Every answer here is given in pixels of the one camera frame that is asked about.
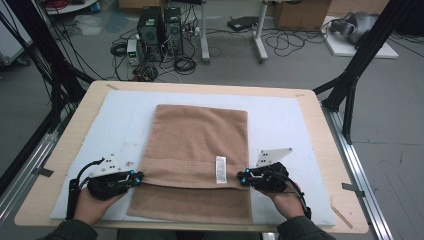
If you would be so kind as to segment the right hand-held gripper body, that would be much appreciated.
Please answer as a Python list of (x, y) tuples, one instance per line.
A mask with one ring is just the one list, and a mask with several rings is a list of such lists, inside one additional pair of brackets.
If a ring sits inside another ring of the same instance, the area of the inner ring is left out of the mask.
[(256, 168), (252, 170), (252, 187), (265, 192), (283, 192), (287, 188), (289, 173), (281, 159), (292, 151), (292, 148), (261, 150)]

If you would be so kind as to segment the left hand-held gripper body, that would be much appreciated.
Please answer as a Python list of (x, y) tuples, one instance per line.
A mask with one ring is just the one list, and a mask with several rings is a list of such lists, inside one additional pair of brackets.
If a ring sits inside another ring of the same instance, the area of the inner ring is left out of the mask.
[(88, 175), (87, 188), (90, 194), (102, 201), (124, 194), (132, 187), (134, 171), (121, 168), (111, 154), (101, 160)]

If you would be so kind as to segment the tan towel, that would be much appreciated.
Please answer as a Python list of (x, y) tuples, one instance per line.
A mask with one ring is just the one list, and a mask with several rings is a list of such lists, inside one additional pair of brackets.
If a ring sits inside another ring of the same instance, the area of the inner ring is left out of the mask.
[(249, 165), (248, 113), (160, 104), (141, 160), (143, 183), (130, 216), (250, 224), (250, 190), (236, 174)]

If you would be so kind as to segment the person's left hand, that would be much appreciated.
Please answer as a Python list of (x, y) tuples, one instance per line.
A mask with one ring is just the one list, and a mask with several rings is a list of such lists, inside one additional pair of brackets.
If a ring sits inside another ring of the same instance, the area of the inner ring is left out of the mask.
[(94, 225), (100, 221), (107, 210), (122, 197), (123, 194), (114, 196), (108, 200), (99, 200), (93, 197), (87, 188), (84, 188), (80, 192), (77, 201), (74, 219), (88, 225)]

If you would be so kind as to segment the person's right hand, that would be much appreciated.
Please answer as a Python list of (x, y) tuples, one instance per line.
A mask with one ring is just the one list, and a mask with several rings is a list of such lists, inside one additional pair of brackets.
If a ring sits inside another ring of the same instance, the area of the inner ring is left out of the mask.
[(299, 196), (291, 188), (280, 193), (262, 191), (262, 194), (271, 199), (278, 212), (287, 220), (305, 215)]

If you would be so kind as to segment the white grid mat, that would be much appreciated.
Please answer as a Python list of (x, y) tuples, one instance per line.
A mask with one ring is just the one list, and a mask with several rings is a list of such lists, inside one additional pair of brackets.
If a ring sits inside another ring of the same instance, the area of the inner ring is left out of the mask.
[[(335, 225), (304, 117), (295, 98), (112, 90), (106, 95), (91, 124), (78, 154), (70, 165), (67, 177), (88, 182), (89, 173), (103, 158), (111, 154), (119, 161), (122, 169), (141, 171), (141, 160), (150, 136), (155, 109), (160, 104), (247, 112), (247, 168), (256, 168), (261, 150), (292, 148), (293, 151), (281, 159), (281, 163), (288, 170), (290, 178), (304, 191), (306, 204), (312, 210), (313, 222), (319, 226)], [(125, 196), (107, 211), (106, 219), (182, 223), (130, 216), (128, 209), (132, 194), (140, 186), (127, 191)], [(252, 186), (244, 188), (250, 190), (250, 224), (282, 222), (282, 216), (269, 198)]]

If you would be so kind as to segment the thin wooden stick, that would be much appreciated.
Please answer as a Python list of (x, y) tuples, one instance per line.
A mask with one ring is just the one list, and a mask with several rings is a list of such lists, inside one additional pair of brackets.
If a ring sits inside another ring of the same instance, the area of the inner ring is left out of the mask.
[(340, 211), (335, 206), (331, 206), (332, 211), (335, 213), (335, 215), (349, 228), (353, 228), (353, 224), (350, 221), (351, 215), (347, 214), (346, 212)]

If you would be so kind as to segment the white power supply unit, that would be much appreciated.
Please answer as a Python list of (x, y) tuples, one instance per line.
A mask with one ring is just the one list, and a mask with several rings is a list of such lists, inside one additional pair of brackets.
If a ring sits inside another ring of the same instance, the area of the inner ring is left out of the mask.
[(129, 64), (136, 66), (140, 63), (138, 42), (136, 39), (129, 39), (127, 41), (127, 57)]

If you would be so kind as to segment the large black computer tower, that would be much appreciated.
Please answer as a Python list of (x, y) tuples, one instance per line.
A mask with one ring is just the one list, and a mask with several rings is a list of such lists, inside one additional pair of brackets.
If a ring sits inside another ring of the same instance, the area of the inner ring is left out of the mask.
[(150, 61), (161, 61), (161, 46), (165, 41), (165, 27), (159, 6), (145, 6), (137, 24), (140, 41), (146, 47), (145, 53)]

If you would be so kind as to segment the slim black computer tower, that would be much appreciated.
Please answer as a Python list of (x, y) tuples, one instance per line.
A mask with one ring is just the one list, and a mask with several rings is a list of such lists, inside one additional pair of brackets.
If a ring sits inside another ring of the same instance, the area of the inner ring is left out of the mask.
[(164, 24), (168, 50), (172, 55), (181, 55), (183, 53), (183, 43), (179, 7), (167, 7), (164, 9)]

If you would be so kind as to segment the flat black device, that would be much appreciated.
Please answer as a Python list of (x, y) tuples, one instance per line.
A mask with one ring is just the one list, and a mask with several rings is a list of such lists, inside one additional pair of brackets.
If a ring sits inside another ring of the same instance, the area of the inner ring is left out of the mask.
[(249, 29), (257, 24), (258, 18), (253, 16), (244, 16), (227, 22), (227, 26), (236, 32)]

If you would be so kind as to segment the clear plastic sheet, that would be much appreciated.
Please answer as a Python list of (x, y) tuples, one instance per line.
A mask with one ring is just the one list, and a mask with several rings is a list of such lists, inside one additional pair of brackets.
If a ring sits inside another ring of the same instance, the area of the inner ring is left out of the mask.
[(97, 36), (102, 32), (101, 18), (93, 15), (78, 15), (74, 18), (83, 36)]

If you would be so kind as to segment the brown cardboard box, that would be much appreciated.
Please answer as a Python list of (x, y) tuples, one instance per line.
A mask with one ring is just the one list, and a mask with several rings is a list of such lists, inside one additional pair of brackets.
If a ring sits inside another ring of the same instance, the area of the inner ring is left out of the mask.
[(274, 24), (279, 29), (318, 31), (327, 16), (332, 0), (301, 0), (300, 3), (277, 3)]

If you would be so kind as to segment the white floor board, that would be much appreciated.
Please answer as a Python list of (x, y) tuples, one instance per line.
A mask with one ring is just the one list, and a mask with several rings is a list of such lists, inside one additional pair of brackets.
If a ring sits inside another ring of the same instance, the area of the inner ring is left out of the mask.
[[(339, 33), (332, 33), (329, 30), (330, 22), (334, 20), (333, 16), (326, 16), (321, 33), (327, 47), (334, 56), (353, 57), (356, 54), (354, 46)], [(393, 50), (387, 43), (384, 43), (376, 54), (379, 59), (397, 59), (398, 53)]]

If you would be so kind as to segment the grey plastic shell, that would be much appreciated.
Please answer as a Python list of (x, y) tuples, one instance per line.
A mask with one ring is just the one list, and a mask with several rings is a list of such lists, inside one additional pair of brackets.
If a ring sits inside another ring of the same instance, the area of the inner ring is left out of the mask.
[(351, 44), (356, 45), (372, 29), (378, 16), (363, 11), (349, 12), (343, 18), (334, 19), (330, 23), (329, 30), (339, 33)]

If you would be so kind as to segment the round white table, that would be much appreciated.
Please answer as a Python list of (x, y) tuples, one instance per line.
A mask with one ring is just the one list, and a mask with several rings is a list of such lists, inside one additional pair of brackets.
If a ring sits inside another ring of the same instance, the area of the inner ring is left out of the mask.
[(101, 11), (99, 0), (47, 0), (44, 5), (48, 15), (58, 15), (90, 9), (93, 13)]

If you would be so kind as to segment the aluminium rail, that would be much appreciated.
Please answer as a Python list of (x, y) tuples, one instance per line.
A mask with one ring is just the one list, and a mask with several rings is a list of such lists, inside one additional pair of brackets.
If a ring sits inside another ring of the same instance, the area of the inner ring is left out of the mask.
[(0, 176), (0, 228), (37, 175), (33, 170), (44, 167), (75, 111), (63, 110), (59, 122), (49, 112), (22, 150)]
[(363, 169), (360, 158), (354, 146), (348, 143), (342, 133), (342, 117), (338, 112), (331, 112), (326, 108), (322, 108), (322, 111), (333, 134), (348, 176), (352, 181), (351, 185), (353, 186), (353, 191), (359, 200), (370, 230), (377, 240), (394, 240)]

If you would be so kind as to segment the black metal frame stand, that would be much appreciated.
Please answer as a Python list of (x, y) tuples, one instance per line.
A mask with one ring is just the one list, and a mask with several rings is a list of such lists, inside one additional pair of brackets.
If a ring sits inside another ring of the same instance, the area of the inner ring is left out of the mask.
[(352, 144), (353, 109), (360, 77), (399, 23), (420, 4), (424, 4), (424, 0), (389, 0), (345, 70), (333, 80), (313, 89), (316, 95), (331, 90), (329, 96), (322, 101), (322, 105), (330, 112), (337, 112), (340, 104), (345, 102), (342, 136), (349, 145)]
[(94, 79), (69, 63), (52, 34), (45, 20), (40, 15), (32, 0), (5, 0), (11, 11), (17, 17), (25, 31), (38, 48), (42, 58), (47, 62), (43, 64), (38, 55), (29, 47), (26, 41), (8, 22), (0, 11), (0, 22), (12, 36), (21, 44), (27, 54), (36, 64), (43, 80), (51, 85), (50, 101), (52, 110), (47, 122), (49, 131), (52, 132), (61, 124), (61, 113), (65, 106), (79, 104), (86, 91), (79, 80), (91, 84)]

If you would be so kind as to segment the white desk frame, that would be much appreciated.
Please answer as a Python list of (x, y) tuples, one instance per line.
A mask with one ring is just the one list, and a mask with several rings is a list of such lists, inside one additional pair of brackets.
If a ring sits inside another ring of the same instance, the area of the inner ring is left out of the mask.
[[(257, 28), (252, 32), (253, 40), (255, 46), (259, 53), (259, 62), (263, 63), (268, 59), (268, 54), (265, 50), (264, 44), (261, 39), (262, 29), (266, 17), (266, 12), (268, 8), (268, 3), (270, 0), (259, 0), (260, 1), (260, 9), (258, 14), (258, 24)], [(200, 0), (200, 9), (201, 9), (201, 28), (200, 28), (200, 46), (201, 46), (201, 59), (204, 63), (210, 63), (209, 56), (209, 46), (208, 39), (206, 33), (206, 7), (207, 0)]]

